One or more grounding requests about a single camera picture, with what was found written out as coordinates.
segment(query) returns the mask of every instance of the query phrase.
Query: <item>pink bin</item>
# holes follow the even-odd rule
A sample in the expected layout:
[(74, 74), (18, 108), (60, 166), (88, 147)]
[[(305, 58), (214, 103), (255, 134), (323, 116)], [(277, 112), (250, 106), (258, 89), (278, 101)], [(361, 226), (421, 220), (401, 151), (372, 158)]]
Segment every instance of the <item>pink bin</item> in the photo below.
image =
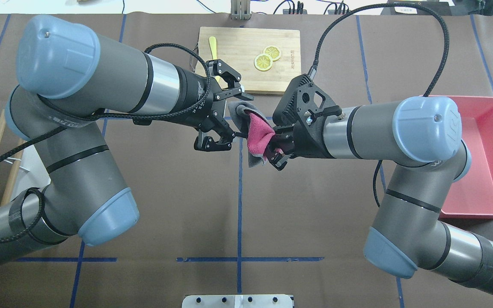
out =
[(473, 163), (467, 175), (452, 184), (440, 217), (493, 219), (493, 97), (449, 97), (460, 111)]

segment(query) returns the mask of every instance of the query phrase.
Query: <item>robotic arm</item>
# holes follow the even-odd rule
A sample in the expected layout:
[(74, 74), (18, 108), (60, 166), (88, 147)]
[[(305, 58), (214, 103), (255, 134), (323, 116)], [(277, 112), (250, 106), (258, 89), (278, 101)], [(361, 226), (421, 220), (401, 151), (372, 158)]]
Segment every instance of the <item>robotic arm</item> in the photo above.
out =
[[(133, 121), (139, 125), (159, 115), (194, 127), (196, 150), (226, 151), (235, 132), (224, 119), (225, 99), (252, 100), (241, 89), (240, 74), (221, 60), (207, 63), (211, 76), (198, 76), (47, 15), (27, 24), (16, 62), (20, 86), (6, 106), (11, 130), (28, 141), (59, 127), (70, 129), (35, 144), (51, 184), (0, 207), (0, 265), (75, 234), (95, 246), (137, 222), (131, 189), (92, 120), (97, 117), (90, 115), (115, 110), (120, 112), (112, 113), (115, 117), (138, 115)], [(209, 82), (212, 76), (221, 76), (228, 88)], [(210, 130), (218, 141), (207, 136)], [(32, 223), (25, 236), (16, 237)]]
[(273, 121), (276, 135), (266, 156), (276, 169), (296, 157), (397, 163), (364, 247), (370, 263), (401, 278), (420, 267), (493, 294), (493, 242), (438, 221), (450, 185), (471, 165), (452, 99), (417, 96), (341, 109), (301, 75), (289, 84)]

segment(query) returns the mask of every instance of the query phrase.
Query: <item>light blue joint cap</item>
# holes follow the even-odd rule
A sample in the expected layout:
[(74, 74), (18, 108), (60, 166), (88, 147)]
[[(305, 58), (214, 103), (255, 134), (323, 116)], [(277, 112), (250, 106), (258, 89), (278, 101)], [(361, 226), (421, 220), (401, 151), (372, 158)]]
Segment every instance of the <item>light blue joint cap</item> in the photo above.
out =
[(30, 137), (26, 136), (24, 133), (22, 133), (22, 131), (20, 131), (20, 129), (18, 129), (18, 127), (16, 126), (16, 124), (12, 120), (12, 115), (10, 114), (10, 100), (12, 99), (12, 96), (14, 95), (14, 92), (16, 91), (16, 89), (18, 89), (18, 86), (16, 86), (16, 88), (14, 88), (14, 90), (12, 90), (12, 93), (9, 96), (9, 100), (6, 103), (5, 121), (6, 121), (7, 127), (10, 129), (10, 131), (12, 131), (18, 137), (22, 138), (22, 140), (29, 142), (32, 139)]
[(417, 271), (416, 264), (375, 228), (370, 227), (363, 252), (370, 263), (391, 275), (409, 279)]
[(86, 245), (96, 246), (129, 230), (139, 218), (137, 203), (127, 187), (96, 210), (78, 233)]
[(457, 176), (457, 178), (454, 179), (454, 182), (457, 182), (463, 177), (465, 177), (467, 172), (469, 172), (469, 169), (471, 169), (471, 164), (473, 163), (473, 158), (471, 157), (471, 151), (469, 150), (463, 139), (461, 140), (461, 143), (465, 147), (465, 152), (467, 152), (467, 160), (465, 162), (465, 166), (462, 172), (460, 173), (460, 175)]
[(89, 27), (49, 15), (32, 18), (16, 54), (20, 85), (49, 99), (83, 88), (100, 60), (100, 41)]
[(413, 160), (430, 163), (456, 155), (461, 142), (461, 117), (447, 96), (415, 96), (402, 101), (393, 115), (393, 135)]

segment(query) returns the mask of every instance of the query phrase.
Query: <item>lime slice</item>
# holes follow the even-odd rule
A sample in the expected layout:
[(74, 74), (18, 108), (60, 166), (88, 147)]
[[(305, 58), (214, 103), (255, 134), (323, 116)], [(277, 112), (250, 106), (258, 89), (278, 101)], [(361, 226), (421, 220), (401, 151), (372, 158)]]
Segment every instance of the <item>lime slice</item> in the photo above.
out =
[(265, 72), (273, 66), (273, 60), (267, 54), (259, 54), (254, 58), (254, 66), (257, 70)]
[(275, 45), (269, 45), (264, 48), (264, 53), (271, 57), (271, 60), (277, 61), (280, 59), (281, 51), (280, 48)]

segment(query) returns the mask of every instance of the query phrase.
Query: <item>pink and gray cloth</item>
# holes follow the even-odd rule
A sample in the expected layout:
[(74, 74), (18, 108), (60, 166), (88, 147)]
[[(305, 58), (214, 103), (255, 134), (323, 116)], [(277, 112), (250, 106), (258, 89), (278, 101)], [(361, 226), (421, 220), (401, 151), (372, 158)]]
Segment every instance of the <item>pink and gray cloth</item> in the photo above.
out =
[(248, 134), (248, 166), (253, 167), (265, 163), (264, 152), (275, 131), (271, 128), (266, 116), (253, 104), (246, 101), (228, 103), (231, 120), (243, 134)]

